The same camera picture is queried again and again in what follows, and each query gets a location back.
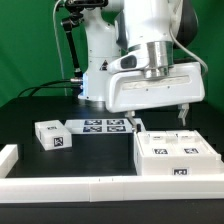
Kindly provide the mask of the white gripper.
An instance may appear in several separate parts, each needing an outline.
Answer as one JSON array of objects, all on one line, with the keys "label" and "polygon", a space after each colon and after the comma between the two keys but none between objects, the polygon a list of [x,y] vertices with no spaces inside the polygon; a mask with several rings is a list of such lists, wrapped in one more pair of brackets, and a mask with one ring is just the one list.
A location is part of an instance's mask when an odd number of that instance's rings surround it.
[{"label": "white gripper", "polygon": [[187,103],[202,101],[205,96],[198,62],[175,64],[165,77],[146,78],[141,69],[122,69],[120,61],[117,59],[108,65],[110,76],[105,92],[108,111],[129,111],[127,119],[138,133],[140,124],[134,119],[135,111],[179,105],[178,118],[186,125]]}]

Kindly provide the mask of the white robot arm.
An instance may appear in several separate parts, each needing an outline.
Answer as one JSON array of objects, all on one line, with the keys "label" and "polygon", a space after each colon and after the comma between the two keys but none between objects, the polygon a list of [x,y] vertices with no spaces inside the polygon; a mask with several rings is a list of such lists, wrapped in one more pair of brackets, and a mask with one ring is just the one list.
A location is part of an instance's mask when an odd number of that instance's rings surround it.
[{"label": "white robot arm", "polygon": [[81,98],[123,112],[133,129],[142,109],[176,105],[186,117],[189,104],[205,96],[207,65],[196,57],[176,64],[175,46],[192,39],[197,17],[189,0],[108,0],[84,8],[88,68]]}]

